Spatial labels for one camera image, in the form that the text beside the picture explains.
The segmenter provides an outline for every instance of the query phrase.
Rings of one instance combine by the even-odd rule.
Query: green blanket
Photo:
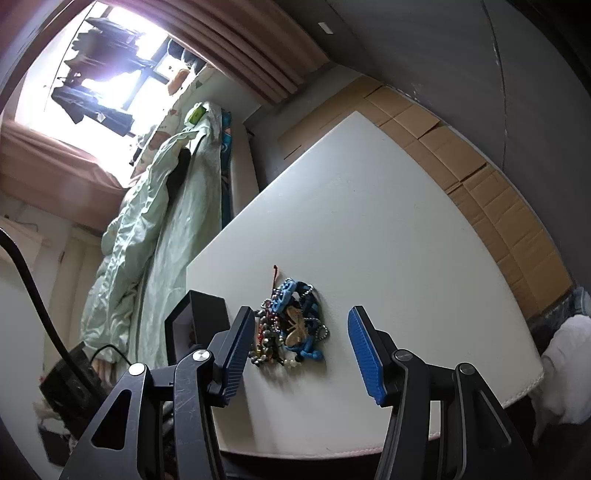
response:
[[[90,351],[111,343],[131,361],[165,364],[164,319],[186,293],[185,268],[221,230],[221,111],[207,106],[195,127],[160,147],[103,236],[105,259],[82,316]],[[185,146],[193,152],[189,171],[168,205],[166,179]],[[111,349],[99,357],[118,360]]]

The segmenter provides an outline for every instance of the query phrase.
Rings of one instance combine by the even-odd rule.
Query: bedsheet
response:
[[[187,236],[196,237],[187,243],[199,249],[221,229],[222,114],[215,104],[207,103],[207,107],[208,112],[195,127],[182,130],[162,144],[154,161],[126,194],[118,217],[102,238],[105,258],[90,289],[81,321],[82,339],[90,351],[111,343],[126,352],[132,318],[141,317],[142,326],[152,325],[160,312],[174,302],[179,282],[178,274],[173,273],[179,269],[174,266],[178,262],[188,263],[196,255],[194,250],[181,247]],[[174,204],[168,208],[166,179],[178,163],[181,148],[187,145],[193,152],[189,172]],[[144,290],[141,297],[149,300],[149,306],[145,305],[146,301],[138,301],[140,282]],[[143,318],[141,313],[146,308],[151,313]],[[158,346],[152,340],[143,343],[147,350],[141,356],[149,352],[155,362]],[[101,352],[99,358],[117,360],[110,349]]]

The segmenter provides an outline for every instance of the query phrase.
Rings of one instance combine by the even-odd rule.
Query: black box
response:
[[[189,353],[207,348],[216,333],[229,328],[224,299],[189,290],[164,321],[168,364],[176,365]]]

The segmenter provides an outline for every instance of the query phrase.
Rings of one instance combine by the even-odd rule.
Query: blue gripper pad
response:
[[[362,316],[367,318],[363,307],[353,307],[349,311],[347,329],[349,331],[349,340],[353,346],[361,376],[365,383],[365,388],[370,397],[382,406],[386,399],[386,388],[384,386],[384,366],[379,359],[378,353],[369,333],[363,324]]]
[[[228,352],[227,361],[225,362],[224,378],[223,378],[223,402],[228,405],[232,397],[238,392],[240,385],[240,378],[244,371],[244,365],[248,357],[248,352],[252,346],[252,339],[255,331],[255,315],[251,309],[243,312],[240,309],[236,320],[240,327],[237,328],[235,341],[233,342],[231,350]]]

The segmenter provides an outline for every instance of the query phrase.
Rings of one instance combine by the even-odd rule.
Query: blue cloth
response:
[[[222,147],[220,149],[220,170],[222,172],[222,228],[232,220],[230,198],[230,155],[232,153],[232,114],[222,110]]]

